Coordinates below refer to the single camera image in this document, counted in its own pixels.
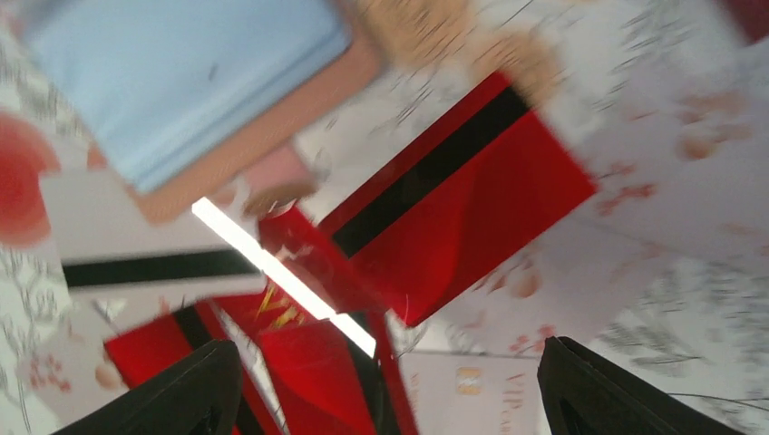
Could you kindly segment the tan leather card holder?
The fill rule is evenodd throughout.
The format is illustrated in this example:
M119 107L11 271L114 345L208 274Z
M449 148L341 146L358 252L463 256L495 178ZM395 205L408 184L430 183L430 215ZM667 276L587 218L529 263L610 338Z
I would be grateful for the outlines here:
M385 59L349 1L16 1L12 25L147 221L241 179L245 216L316 191L293 141Z

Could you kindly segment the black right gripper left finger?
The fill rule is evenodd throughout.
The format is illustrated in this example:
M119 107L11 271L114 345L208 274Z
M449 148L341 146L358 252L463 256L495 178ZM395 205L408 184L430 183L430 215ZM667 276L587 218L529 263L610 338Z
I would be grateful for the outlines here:
M60 435L230 434L242 391L237 346L213 340Z

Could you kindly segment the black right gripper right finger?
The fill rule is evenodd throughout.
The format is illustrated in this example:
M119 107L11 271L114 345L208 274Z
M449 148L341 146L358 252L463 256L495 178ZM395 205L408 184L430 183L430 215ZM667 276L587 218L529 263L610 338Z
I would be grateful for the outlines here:
M550 432L736 434L567 336L552 336L537 373Z

